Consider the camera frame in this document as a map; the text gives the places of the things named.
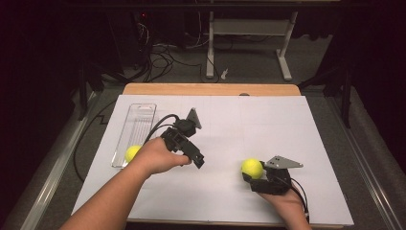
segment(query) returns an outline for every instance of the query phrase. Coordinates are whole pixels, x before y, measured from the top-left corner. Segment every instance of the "yellow ball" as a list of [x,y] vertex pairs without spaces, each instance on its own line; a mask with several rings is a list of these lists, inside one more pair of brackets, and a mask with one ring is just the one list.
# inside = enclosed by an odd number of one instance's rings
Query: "yellow ball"
[[138,150],[141,148],[141,146],[131,146],[130,148],[127,149],[125,152],[125,161],[129,163],[132,158],[134,158],[135,154],[137,154]]
[[249,158],[242,162],[241,171],[250,175],[253,179],[260,179],[263,174],[263,167],[259,160]]

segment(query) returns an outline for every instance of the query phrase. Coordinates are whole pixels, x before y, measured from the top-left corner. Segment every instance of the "white paper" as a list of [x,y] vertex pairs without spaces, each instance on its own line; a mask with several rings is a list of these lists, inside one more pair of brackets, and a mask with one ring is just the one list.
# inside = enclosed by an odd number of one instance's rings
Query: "white paper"
[[304,187],[311,223],[353,225],[302,96],[120,96],[74,212],[118,172],[110,165],[131,104],[157,104],[158,119],[168,114],[184,119],[195,107],[202,129],[190,140],[206,163],[200,170],[191,164],[153,175],[139,193],[129,219],[282,223],[273,208],[251,192],[240,172],[246,158],[268,161],[280,155],[304,164],[289,172]]

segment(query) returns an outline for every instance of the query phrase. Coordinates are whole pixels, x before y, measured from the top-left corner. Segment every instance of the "cable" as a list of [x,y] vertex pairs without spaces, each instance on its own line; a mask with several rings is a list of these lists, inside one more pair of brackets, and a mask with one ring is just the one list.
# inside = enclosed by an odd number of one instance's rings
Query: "cable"
[[113,102],[111,102],[111,103],[109,103],[108,105],[106,105],[105,107],[103,107],[103,108],[96,114],[96,116],[89,122],[89,125],[86,127],[86,129],[80,134],[80,137],[79,137],[78,142],[77,142],[77,144],[76,144],[76,146],[75,146],[75,149],[74,149],[73,163],[74,163],[75,173],[76,173],[76,175],[78,176],[78,178],[79,178],[79,180],[80,180],[81,182],[84,182],[84,179],[83,179],[83,177],[80,175],[79,170],[78,170],[78,165],[77,165],[77,159],[76,159],[76,158],[77,158],[78,146],[79,146],[81,140],[83,139],[84,134],[87,132],[87,130],[88,130],[89,127],[92,125],[92,123],[96,120],[96,118],[101,118],[100,125],[107,125],[107,124],[108,124],[108,122],[104,122],[104,115],[101,115],[101,114],[105,111],[105,109],[106,109],[107,107],[109,107],[111,104],[115,103],[116,101],[117,101],[117,100],[114,100]]
[[[186,66],[190,66],[190,67],[198,67],[199,68],[199,76],[201,76],[201,72],[202,72],[202,64],[188,64],[182,61],[177,60],[171,53],[169,50],[169,45],[167,44],[166,46],[164,45],[154,45],[154,48],[163,48],[162,51],[155,51],[155,52],[151,52],[151,56],[157,56],[158,58],[152,59],[149,57],[149,62],[151,67],[156,68],[156,69],[162,69],[161,72],[156,75],[156,76],[152,76],[152,68],[149,69],[148,74],[144,77],[143,82],[152,82],[156,79],[159,79],[161,77],[163,77],[164,75],[166,75],[167,73],[169,73],[171,71],[171,69],[173,68],[173,63],[179,63],[182,65],[186,65]],[[157,61],[162,60],[165,64],[163,66],[158,66],[157,65]]]
[[307,195],[305,194],[304,187],[302,187],[302,185],[301,185],[297,180],[295,180],[294,178],[290,178],[290,179],[293,180],[293,181],[295,181],[295,183],[296,183],[297,185],[299,185],[299,187],[301,188],[302,192],[304,193],[305,205],[307,206]]
[[197,15],[199,16],[199,38],[197,39],[196,44],[195,44],[194,46],[196,46],[196,45],[199,44],[199,42],[200,42],[200,36],[201,36],[201,34],[202,34],[202,19],[201,19],[200,11],[197,12]]
[[146,140],[144,141],[144,144],[145,144],[147,141],[149,141],[149,139],[151,138],[152,134],[153,134],[156,130],[158,130],[158,128],[163,127],[163,126],[160,126],[160,125],[161,125],[166,119],[168,119],[168,118],[170,118],[170,117],[173,117],[173,118],[175,118],[176,121],[179,121],[179,117],[178,117],[177,115],[175,115],[175,114],[170,114],[170,115],[165,116],[165,117],[162,118],[162,119],[152,128],[152,130],[149,132],[149,134],[148,134]]
[[143,79],[143,82],[147,82],[147,81],[148,81],[148,78],[149,78],[149,76],[151,75],[151,72],[152,72],[152,61],[151,61],[151,57],[150,57],[150,56],[147,58],[147,63],[148,63],[149,68],[148,68],[148,71],[147,71],[146,76],[145,76],[144,79]]
[[158,130],[158,129],[161,128],[161,127],[173,127],[173,125],[169,125],[169,124],[161,125],[161,126],[158,126],[156,129]]
[[[126,76],[124,76],[124,75],[122,75],[122,74],[119,74],[119,73],[117,73],[117,75],[120,75],[120,76],[122,76],[123,78],[126,78],[126,79],[128,79],[128,80],[130,80],[130,81],[134,81],[135,79],[138,79],[138,78],[140,78],[143,74],[145,74],[147,71],[148,71],[148,69],[149,69],[149,63],[148,62],[146,62],[144,65],[142,65],[142,67],[141,67],[141,69],[139,70],[139,72],[137,72],[137,73],[135,73],[133,76],[131,76],[131,77],[126,77]],[[104,77],[103,75],[101,75],[101,79],[103,80],[103,81],[106,81],[106,82],[109,82],[109,83],[117,83],[117,82],[120,82],[119,80],[115,80],[115,79],[108,79],[108,78],[106,78],[106,77]]]
[[194,49],[197,47],[201,47],[201,46],[204,46],[205,44],[207,44],[208,42],[209,42],[209,39],[207,39],[205,42],[200,43],[199,45],[187,46],[186,49]]
[[247,39],[247,38],[238,38],[238,36],[234,36],[232,39],[236,40],[236,41],[249,41],[249,42],[263,42],[269,38],[273,37],[272,35],[266,35],[264,38],[260,39],[260,40],[254,40],[254,39]]
[[147,28],[144,24],[138,23],[138,25],[143,28],[142,31],[141,31],[140,37],[143,37],[144,30],[147,31],[146,44],[144,44],[144,45],[147,45],[147,44],[148,44],[148,41],[149,41],[149,30],[148,30],[148,28]]

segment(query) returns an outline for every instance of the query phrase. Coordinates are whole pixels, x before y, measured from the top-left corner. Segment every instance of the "metal bracket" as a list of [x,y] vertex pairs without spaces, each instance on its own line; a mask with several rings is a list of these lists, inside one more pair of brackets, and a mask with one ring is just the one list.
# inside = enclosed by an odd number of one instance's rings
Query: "metal bracket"
[[268,162],[266,162],[263,167],[264,168],[271,168],[271,169],[290,169],[290,168],[301,168],[304,165],[296,162],[289,160],[287,158],[281,157],[281,156],[274,156],[272,159],[270,159]]
[[199,129],[202,128],[202,125],[200,125],[199,117],[197,117],[197,112],[196,112],[195,108],[191,109],[186,120],[190,120],[190,121],[194,122],[195,127],[199,128]]

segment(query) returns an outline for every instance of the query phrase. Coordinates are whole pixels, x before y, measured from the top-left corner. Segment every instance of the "clear plastic container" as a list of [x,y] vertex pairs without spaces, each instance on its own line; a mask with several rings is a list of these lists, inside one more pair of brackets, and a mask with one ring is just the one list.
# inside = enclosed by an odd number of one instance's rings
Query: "clear plastic container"
[[125,153],[131,146],[142,146],[158,118],[155,116],[156,104],[134,103],[127,112],[122,134],[114,152],[111,166],[124,168],[127,165]]

